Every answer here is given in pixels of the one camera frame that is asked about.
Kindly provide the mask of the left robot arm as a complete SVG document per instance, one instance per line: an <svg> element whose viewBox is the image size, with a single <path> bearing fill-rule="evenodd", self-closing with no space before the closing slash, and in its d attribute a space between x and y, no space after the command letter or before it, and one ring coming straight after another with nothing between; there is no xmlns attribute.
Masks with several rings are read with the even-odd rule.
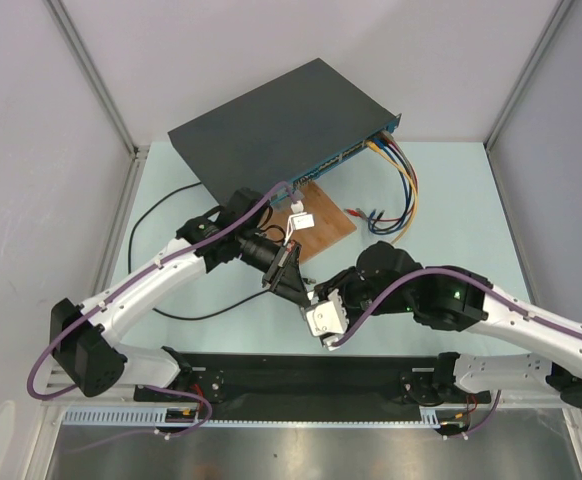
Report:
<svg viewBox="0 0 582 480"><path fill-rule="evenodd" d="M185 397L191 376L176 353L132 349L126 332L177 288L240 259L260 271L262 287L299 307L311 299L299 268L301 246L266 238L259 221L270 202L248 188L236 191L225 205L180 227L174 239L149 262L116 286L76 305L56 303L50 314L51 355L86 397L99 396L126 373L150 380L170 400Z"/></svg>

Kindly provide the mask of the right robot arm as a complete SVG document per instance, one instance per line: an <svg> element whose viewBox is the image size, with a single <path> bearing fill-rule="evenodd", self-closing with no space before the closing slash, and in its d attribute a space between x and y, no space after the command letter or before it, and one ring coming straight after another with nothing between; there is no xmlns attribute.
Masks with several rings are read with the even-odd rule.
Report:
<svg viewBox="0 0 582 480"><path fill-rule="evenodd" d="M486 390L549 391L582 409L582 321L520 300L488 278L455 266L425 267L386 242L366 248L354 266L315 286L318 314L305 317L323 345L337 349L372 316L410 314L422 326L503 340L522 355L442 354L434 395L455 401Z"/></svg>

